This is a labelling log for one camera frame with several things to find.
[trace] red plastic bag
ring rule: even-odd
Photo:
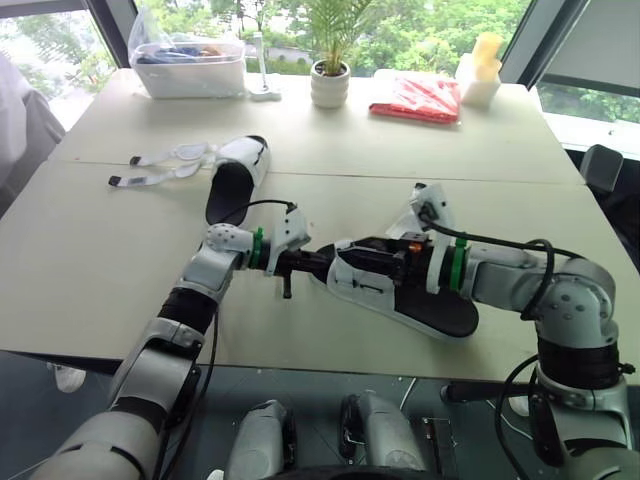
[[[458,121],[460,92],[454,79],[393,70],[379,70],[374,79],[377,85],[371,113],[439,124]]]

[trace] window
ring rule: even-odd
[[[115,70],[87,10],[0,19],[0,41],[67,130]]]
[[[267,69],[307,75],[318,54],[305,16],[304,0],[138,0],[150,7],[167,33],[215,36],[232,32],[248,43],[264,35]],[[379,68],[455,73],[461,55],[470,52],[477,35],[492,31],[505,46],[515,33],[530,0],[374,0],[373,22],[348,58],[355,76]],[[258,71],[248,58],[247,69]]]
[[[551,130],[566,148],[599,143],[640,160],[640,98],[547,82],[537,85]]]

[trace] person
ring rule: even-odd
[[[64,134],[44,96],[0,52],[0,218]],[[47,366],[62,392],[74,392],[84,383],[83,370]]]

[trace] potted plant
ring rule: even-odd
[[[343,57],[366,25],[372,0],[311,0],[309,20],[315,48],[324,58],[311,66],[311,99],[318,107],[344,104],[351,69]]]

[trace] black chair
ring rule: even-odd
[[[640,273],[640,188],[616,189],[624,162],[619,152],[594,145],[584,154],[580,173]]]

